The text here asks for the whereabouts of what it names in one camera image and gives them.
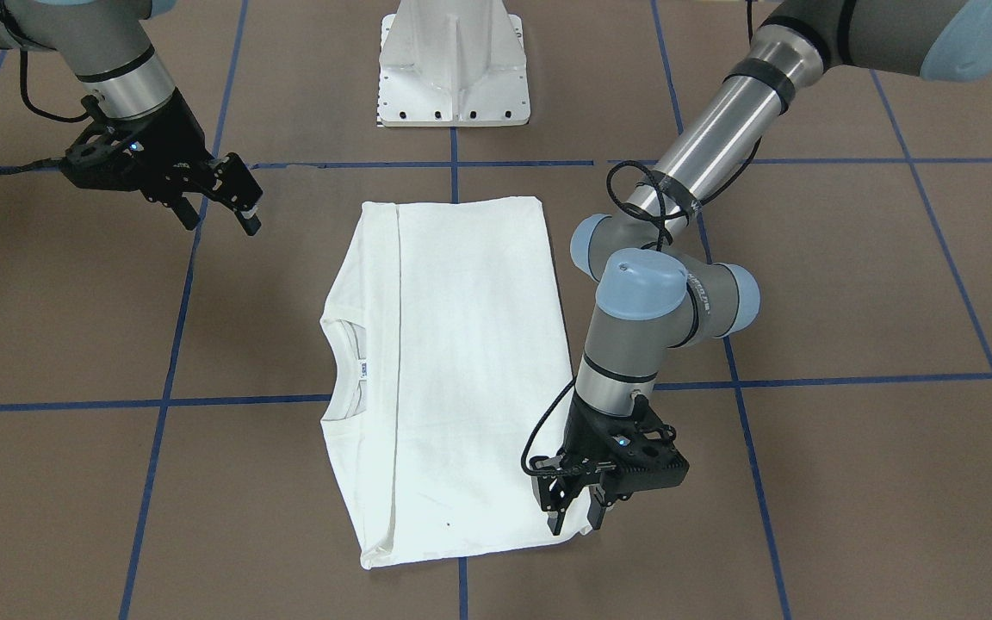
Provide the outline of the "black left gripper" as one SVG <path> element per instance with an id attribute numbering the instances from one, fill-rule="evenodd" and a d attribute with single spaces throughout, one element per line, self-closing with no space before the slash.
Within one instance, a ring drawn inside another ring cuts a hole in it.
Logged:
<path id="1" fill-rule="evenodd" d="M 684 482 L 690 464 L 674 446 L 676 429 L 659 418 L 647 397 L 637 395 L 631 404 L 629 416 L 611 416 L 573 394 L 558 454 L 529 460 L 552 535 L 561 534 L 568 507 L 584 489 L 590 490 L 587 521 L 601 530 L 618 501 Z"/>

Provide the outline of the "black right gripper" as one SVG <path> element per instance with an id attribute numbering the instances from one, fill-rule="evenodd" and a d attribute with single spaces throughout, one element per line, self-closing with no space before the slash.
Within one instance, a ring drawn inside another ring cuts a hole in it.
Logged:
<path id="1" fill-rule="evenodd" d="M 216 158 L 208 151 L 180 90 L 134 119 L 107 117 L 94 95 L 82 104 L 91 122 L 59 161 L 59 172 L 75 187 L 139 191 L 172 208 L 186 231 L 195 231 L 202 217 L 183 193 L 208 195 L 217 188 L 217 201 L 232 210 L 245 235 L 259 232 L 263 189 L 237 153 Z"/>

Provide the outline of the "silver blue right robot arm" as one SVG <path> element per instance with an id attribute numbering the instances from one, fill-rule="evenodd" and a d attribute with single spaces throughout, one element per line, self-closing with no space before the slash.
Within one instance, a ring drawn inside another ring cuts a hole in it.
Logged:
<path id="1" fill-rule="evenodd" d="M 201 194 L 255 235 L 263 189 L 238 154 L 210 152 L 142 27 L 170 8 L 170 1 L 0 1 L 0 50 L 59 53 L 86 90 L 85 129 L 62 157 L 0 166 L 0 174 L 54 168 L 80 189 L 138 191 L 190 231 L 200 215 L 188 195 Z"/>

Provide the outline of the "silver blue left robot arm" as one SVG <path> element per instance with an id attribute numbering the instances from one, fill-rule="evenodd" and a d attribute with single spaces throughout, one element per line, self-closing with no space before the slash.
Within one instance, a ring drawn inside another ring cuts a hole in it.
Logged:
<path id="1" fill-rule="evenodd" d="M 571 258 L 598 287 L 579 372 L 559 393 L 570 405 L 554 456 L 525 450 L 521 468 L 552 534 L 582 492 L 586 524 L 615 503 L 676 487 L 689 464 L 676 432 L 650 405 L 667 350 L 726 338 L 760 310 L 751 272 L 702 263 L 678 236 L 739 179 L 764 134 L 799 91 L 851 66 L 971 82 L 992 73 L 992 1 L 784 1 L 749 25 L 749 50 L 706 110 L 642 174 L 614 214 L 576 227 Z"/>

